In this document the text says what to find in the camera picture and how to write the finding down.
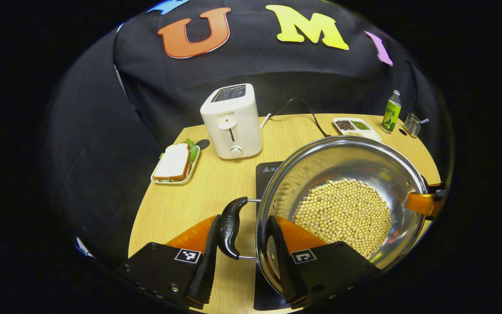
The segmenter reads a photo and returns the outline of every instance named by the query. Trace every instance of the pot handle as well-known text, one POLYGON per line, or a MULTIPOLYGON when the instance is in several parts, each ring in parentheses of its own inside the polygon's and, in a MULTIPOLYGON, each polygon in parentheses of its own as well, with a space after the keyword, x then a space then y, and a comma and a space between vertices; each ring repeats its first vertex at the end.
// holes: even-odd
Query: pot handle
POLYGON ((229 258, 239 259, 239 252, 235 249, 235 237, 239 232, 239 211, 248 201, 259 203, 260 199, 247 197, 236 198, 226 206, 220 216, 220 228, 217 231, 218 248, 229 258))

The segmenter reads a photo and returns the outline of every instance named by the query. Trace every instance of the utensil holder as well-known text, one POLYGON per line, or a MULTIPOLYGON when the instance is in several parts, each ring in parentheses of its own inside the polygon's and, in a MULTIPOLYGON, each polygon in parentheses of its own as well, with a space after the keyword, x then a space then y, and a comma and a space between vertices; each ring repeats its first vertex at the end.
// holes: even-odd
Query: utensil holder
POLYGON ((420 119, 416 117, 414 112, 410 112, 406 117, 406 121, 404 122, 404 126, 406 127, 406 131, 410 134, 414 139, 418 137, 420 134, 420 129, 422 125, 420 124, 420 119))

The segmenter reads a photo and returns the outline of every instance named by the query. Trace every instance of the blue letter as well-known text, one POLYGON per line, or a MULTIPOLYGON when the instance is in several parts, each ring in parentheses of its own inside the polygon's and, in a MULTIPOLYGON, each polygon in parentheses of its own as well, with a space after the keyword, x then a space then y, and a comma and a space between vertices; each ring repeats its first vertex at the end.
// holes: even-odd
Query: blue letter
POLYGON ((188 2, 189 0, 166 0, 164 2, 160 2, 159 4, 156 4, 153 6, 150 10, 147 11, 150 12, 152 10, 161 10, 162 13, 160 15, 164 15, 171 10, 177 8, 178 6, 181 6, 185 2, 188 2))

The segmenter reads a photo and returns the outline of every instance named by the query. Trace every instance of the tray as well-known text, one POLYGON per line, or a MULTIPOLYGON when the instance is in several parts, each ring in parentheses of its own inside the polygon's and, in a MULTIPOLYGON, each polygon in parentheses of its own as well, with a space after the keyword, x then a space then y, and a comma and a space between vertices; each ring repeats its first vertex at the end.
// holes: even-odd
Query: tray
POLYGON ((162 159, 158 162, 154 170, 152 171, 150 175, 150 181, 153 181, 156 184, 185 184, 191 180, 191 177, 193 176, 193 171, 195 170, 195 166, 197 165, 197 161, 199 161, 199 155, 201 155, 201 147, 199 145, 195 145, 197 147, 197 157, 195 157, 195 161, 193 161, 193 164, 191 165, 191 170, 189 171, 189 175, 183 180, 183 181, 173 181, 173 182, 160 182, 152 177, 154 173, 156 172, 156 169, 158 169, 158 166, 162 162, 162 159))
POLYGON ((377 133, 377 131, 373 130, 373 128, 371 127, 371 125, 369 125, 369 123, 366 123, 362 119, 359 119, 359 118, 349 118, 349 117, 341 117, 341 118, 334 118, 332 120, 332 123, 334 123, 334 126, 336 126, 336 128, 338 129, 338 131, 340 131, 340 133, 342 133, 342 135, 348 135, 349 133, 360 133, 363 137, 367 137, 368 139, 372 139, 372 140, 375 140, 375 141, 378 141, 378 142, 381 141, 381 136, 377 133), (340 127, 338 127, 338 125, 336 124, 336 122, 337 121, 341 121, 341 120, 350 121, 350 123, 351 123, 352 127, 354 127, 354 129, 353 130, 343 130, 340 127), (364 125, 366 125, 367 127, 369 127, 369 129, 368 130, 360 130, 360 129, 358 129, 354 125, 354 123, 352 123, 352 121, 361 122, 364 125))

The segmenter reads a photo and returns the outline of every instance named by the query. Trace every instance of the bread slice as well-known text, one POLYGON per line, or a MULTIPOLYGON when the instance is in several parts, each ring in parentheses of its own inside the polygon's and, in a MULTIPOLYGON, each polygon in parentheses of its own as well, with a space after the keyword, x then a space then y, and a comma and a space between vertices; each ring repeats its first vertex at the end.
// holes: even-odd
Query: bread slice
POLYGON ((183 181, 190 172, 190 156, 189 144, 169 145, 152 177, 159 181, 183 181))

